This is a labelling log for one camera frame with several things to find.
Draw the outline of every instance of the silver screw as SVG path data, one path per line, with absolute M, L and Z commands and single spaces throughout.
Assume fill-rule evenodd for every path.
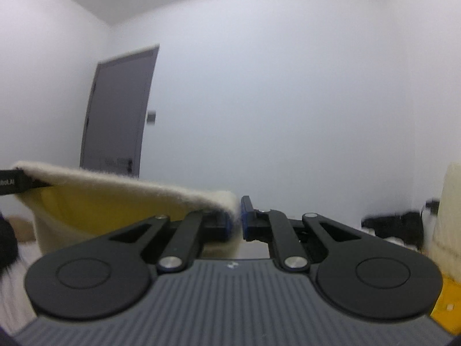
M 288 268 L 303 268 L 307 265 L 307 260 L 301 256 L 290 256 L 284 263 Z
M 160 266 L 166 269 L 173 269 L 180 267 L 183 261 L 177 256 L 165 256 L 158 262 Z

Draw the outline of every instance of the fuzzy fabric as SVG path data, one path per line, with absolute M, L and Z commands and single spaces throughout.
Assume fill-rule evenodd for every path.
M 37 162 L 21 161 L 14 167 L 52 185 L 17 194 L 34 213 L 34 228 L 42 253 L 158 214 L 167 214 L 173 221 L 192 210 L 212 208 L 227 212 L 234 224 L 239 221 L 239 201 L 228 191 L 190 190 Z M 240 239 L 208 245 L 205 254 L 217 250 L 218 255 L 232 256 Z
M 461 283 L 461 164 L 447 169 L 429 257 L 440 270 Z

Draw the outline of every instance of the logo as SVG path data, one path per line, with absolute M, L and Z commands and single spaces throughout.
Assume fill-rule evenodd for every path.
M 0 179 L 0 186 L 12 186 L 14 185 L 14 179 Z

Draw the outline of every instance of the door frame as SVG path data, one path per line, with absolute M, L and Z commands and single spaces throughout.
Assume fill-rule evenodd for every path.
M 95 93 L 96 80 L 98 79 L 98 74 L 99 74 L 100 70 L 104 69 L 104 68 L 107 68 L 107 67 L 110 67 L 110 66 L 113 66 L 113 65 L 116 65 L 116 64 L 119 64 L 119 63 L 126 62 L 126 61 L 132 61 L 132 60 L 136 60 L 136 59 L 141 59 L 143 57 L 151 57 L 151 60 L 152 60 L 152 62 L 151 62 L 151 64 L 152 64 L 152 73 L 151 73 L 150 78 L 147 79 L 146 87 L 144 87 L 144 96 L 145 97 L 143 98 L 143 104 L 141 105 L 142 109 L 147 111 L 147 104 L 148 104 L 148 101 L 149 101 L 150 88 L 151 88 L 151 85 L 152 85 L 152 78 L 154 76 L 155 63 L 157 62 L 157 56 L 158 56 L 159 49 L 160 49 L 160 45 L 157 44 L 157 45 L 155 45 L 155 46 L 153 46 L 151 48 L 142 49 L 140 52 L 135 52 L 135 53 L 130 52 L 128 54 L 124 54 L 124 55 L 112 58 L 110 60 L 106 60 L 106 61 L 103 61 L 103 62 L 98 62 L 98 66 L 96 67 L 96 71 L 95 71 L 95 76 L 93 78 L 93 83 L 91 84 L 91 91 L 90 91 L 90 94 L 89 94 L 87 110 L 86 110 L 86 114 L 85 114 L 84 131 L 83 131 L 83 134 L 82 134 L 82 145 L 80 147 L 80 167 L 82 167 L 83 161 L 84 161 L 84 150 L 85 150 L 86 133 L 87 133 L 88 123 L 89 123 L 89 112 L 90 112 L 90 108 L 91 108 L 91 103 L 93 101 L 93 95 Z M 145 122 L 146 122 L 145 120 L 146 120 L 146 116 L 143 115 L 143 116 L 140 116 L 139 122 L 138 122 L 139 126 L 138 126 L 138 130 L 137 130 L 138 134 L 137 134 L 137 137 L 136 137 L 135 157 L 133 158 L 134 159 L 134 162 L 133 162 L 133 176 L 139 176 L 139 167 L 140 167 L 140 164 L 141 164 L 142 137 L 144 135 L 144 125 L 145 125 Z

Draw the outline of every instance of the yellow fabric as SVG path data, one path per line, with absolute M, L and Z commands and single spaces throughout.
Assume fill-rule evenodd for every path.
M 431 317 L 451 334 L 461 333 L 461 284 L 445 274 L 442 293 Z
M 22 194 L 54 219 L 91 235 L 102 235 L 154 215 L 180 220 L 192 211 L 169 196 L 139 196 L 92 188 L 51 186 Z

